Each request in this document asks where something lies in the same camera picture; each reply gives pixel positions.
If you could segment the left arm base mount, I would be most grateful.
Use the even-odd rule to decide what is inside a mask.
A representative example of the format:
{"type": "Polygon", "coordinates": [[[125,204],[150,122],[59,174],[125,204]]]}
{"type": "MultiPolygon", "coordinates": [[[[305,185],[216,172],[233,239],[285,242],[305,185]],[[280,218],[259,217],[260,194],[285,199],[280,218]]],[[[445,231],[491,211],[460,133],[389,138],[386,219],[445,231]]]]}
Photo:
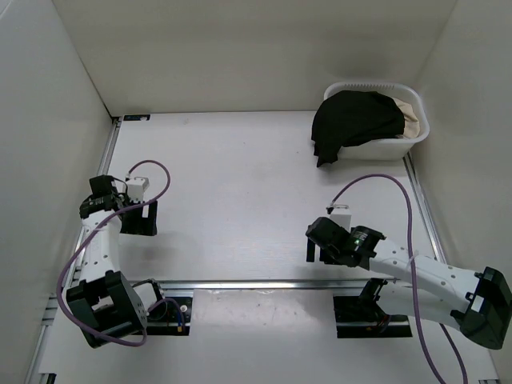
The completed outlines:
{"type": "Polygon", "coordinates": [[[193,312],[193,291],[169,282],[147,279],[132,285],[146,308],[149,336],[188,336],[193,312]]]}

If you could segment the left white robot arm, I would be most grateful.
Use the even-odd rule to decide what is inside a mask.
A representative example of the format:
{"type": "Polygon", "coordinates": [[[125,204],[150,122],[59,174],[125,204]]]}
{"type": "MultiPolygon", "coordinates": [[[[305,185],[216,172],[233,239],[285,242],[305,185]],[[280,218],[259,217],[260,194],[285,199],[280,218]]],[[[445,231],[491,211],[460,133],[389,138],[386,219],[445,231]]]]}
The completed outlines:
{"type": "MultiPolygon", "coordinates": [[[[126,177],[119,190],[116,179],[101,175],[90,179],[91,195],[79,208],[82,226],[88,234],[110,214],[143,202],[149,179],[126,177]]],[[[120,269],[119,235],[155,236],[158,204],[125,212],[108,221],[85,247],[78,284],[66,293],[66,302],[77,320],[113,338],[142,332],[149,319],[159,320],[168,301],[159,284],[149,279],[131,285],[120,269]]]]}

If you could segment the black trousers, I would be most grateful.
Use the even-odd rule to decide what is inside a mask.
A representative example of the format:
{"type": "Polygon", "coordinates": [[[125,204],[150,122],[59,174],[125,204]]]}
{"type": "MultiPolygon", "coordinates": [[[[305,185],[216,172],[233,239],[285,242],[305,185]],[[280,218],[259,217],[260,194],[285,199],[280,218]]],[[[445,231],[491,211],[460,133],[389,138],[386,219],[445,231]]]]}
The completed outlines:
{"type": "Polygon", "coordinates": [[[322,102],[312,122],[317,166],[336,162],[344,147],[396,138],[404,128],[403,112],[392,98],[375,91],[342,90],[322,102]]]}

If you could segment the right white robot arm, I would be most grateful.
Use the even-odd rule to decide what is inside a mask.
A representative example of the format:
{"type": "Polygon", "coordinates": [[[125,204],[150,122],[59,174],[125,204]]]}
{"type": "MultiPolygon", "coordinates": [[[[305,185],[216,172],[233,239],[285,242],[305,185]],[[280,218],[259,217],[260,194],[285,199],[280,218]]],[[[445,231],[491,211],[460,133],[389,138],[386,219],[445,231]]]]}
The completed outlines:
{"type": "Polygon", "coordinates": [[[427,319],[458,329],[490,350],[503,347],[511,320],[511,289],[499,270],[482,272],[453,267],[407,250],[365,226],[347,231],[333,220],[317,218],[306,231],[306,260],[314,254],[327,264],[360,267],[386,274],[432,294],[427,319]]]}

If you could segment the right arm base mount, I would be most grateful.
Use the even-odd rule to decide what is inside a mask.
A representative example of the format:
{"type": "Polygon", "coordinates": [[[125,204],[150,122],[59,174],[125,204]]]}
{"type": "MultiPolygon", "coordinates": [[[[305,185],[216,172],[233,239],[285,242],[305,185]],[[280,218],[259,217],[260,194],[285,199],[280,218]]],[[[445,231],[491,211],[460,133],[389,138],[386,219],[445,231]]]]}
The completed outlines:
{"type": "Polygon", "coordinates": [[[412,337],[406,315],[388,314],[378,305],[386,285],[386,280],[372,278],[358,295],[333,296],[338,339],[412,337]]]}

